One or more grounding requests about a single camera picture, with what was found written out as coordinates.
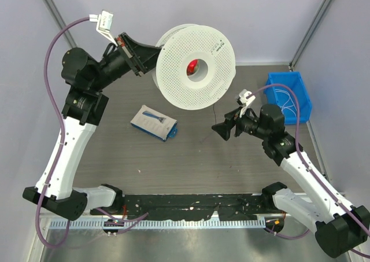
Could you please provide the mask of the white perforated filament spool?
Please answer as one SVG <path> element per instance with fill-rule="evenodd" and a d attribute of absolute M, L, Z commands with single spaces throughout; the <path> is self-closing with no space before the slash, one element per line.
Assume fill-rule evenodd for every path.
<path fill-rule="evenodd" d="M 161 94 L 177 108 L 201 110 L 215 104 L 236 75 L 232 45 L 215 28 L 178 25 L 156 45 L 161 51 L 151 75 Z"/>

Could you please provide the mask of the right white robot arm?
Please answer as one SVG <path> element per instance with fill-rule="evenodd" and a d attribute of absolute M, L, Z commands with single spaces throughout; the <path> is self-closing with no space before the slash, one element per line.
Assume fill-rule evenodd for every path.
<path fill-rule="evenodd" d="M 309 201 L 276 182 L 265 187 L 263 210 L 288 213 L 311 231 L 321 249 L 330 257 L 353 250 L 369 238 L 369 210 L 354 206 L 333 188 L 309 160 L 297 139 L 285 130 L 284 116 L 277 105 L 266 104 L 256 115 L 251 108 L 235 109 L 225 120 L 212 126 L 225 141 L 249 134 L 262 140 L 265 154 L 287 172 L 303 189 Z"/>

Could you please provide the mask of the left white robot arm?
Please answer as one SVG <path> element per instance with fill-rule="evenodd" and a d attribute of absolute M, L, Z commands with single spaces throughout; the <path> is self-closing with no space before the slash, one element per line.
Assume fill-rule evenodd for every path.
<path fill-rule="evenodd" d="M 137 76 L 151 71 L 160 51 L 161 47 L 139 43 L 123 32 L 108 44 L 100 61 L 80 47 L 64 54 L 61 76 L 70 89 L 58 116 L 61 129 L 42 177 L 24 189 L 24 199 L 70 221 L 86 210 L 101 208 L 110 215 L 122 211 L 124 195 L 119 188 L 102 184 L 78 189 L 73 181 L 109 101 L 104 88 L 130 71 Z"/>

